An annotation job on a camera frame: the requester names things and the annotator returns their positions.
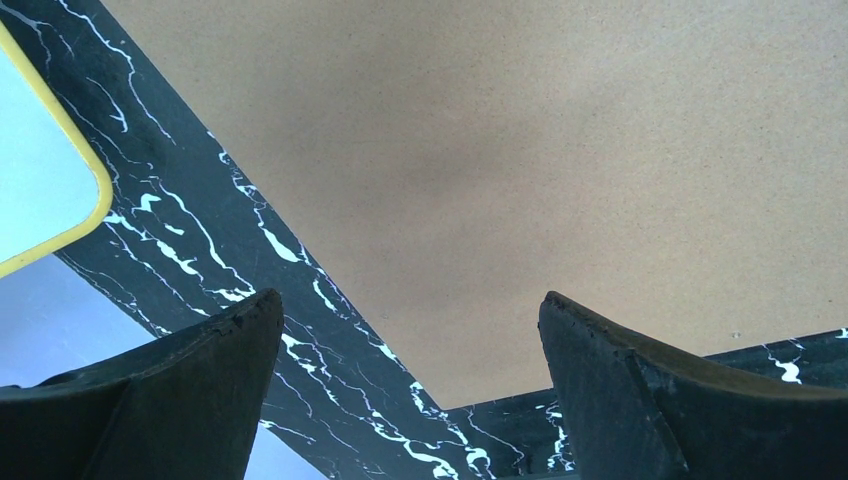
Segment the brown frame backing board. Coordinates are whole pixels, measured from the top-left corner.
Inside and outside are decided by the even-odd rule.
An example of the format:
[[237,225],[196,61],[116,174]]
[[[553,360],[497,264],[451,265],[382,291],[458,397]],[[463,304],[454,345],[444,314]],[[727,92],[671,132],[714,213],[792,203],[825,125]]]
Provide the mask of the brown frame backing board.
[[442,407],[555,290],[699,355],[847,323],[843,1],[110,1]]

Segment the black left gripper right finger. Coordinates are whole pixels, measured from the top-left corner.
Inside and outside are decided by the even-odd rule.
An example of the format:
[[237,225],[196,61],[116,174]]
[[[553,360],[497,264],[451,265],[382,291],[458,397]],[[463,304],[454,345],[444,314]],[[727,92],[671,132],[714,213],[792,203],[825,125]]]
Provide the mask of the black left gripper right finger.
[[551,291],[538,331],[584,479],[843,479],[845,390],[731,368]]

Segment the yellow-edged whiteboard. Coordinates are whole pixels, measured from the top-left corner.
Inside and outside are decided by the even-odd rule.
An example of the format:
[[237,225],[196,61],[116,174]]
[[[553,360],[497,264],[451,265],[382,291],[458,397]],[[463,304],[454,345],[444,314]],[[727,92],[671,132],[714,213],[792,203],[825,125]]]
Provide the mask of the yellow-edged whiteboard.
[[113,188],[97,156],[7,28],[1,30],[1,274],[93,232]]

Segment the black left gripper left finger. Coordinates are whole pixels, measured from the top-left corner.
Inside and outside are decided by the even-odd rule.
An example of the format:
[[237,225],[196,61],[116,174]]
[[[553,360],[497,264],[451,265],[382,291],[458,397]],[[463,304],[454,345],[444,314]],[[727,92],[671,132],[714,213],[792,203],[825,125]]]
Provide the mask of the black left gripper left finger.
[[1,390],[5,479],[241,479],[279,352],[265,289],[120,355]]

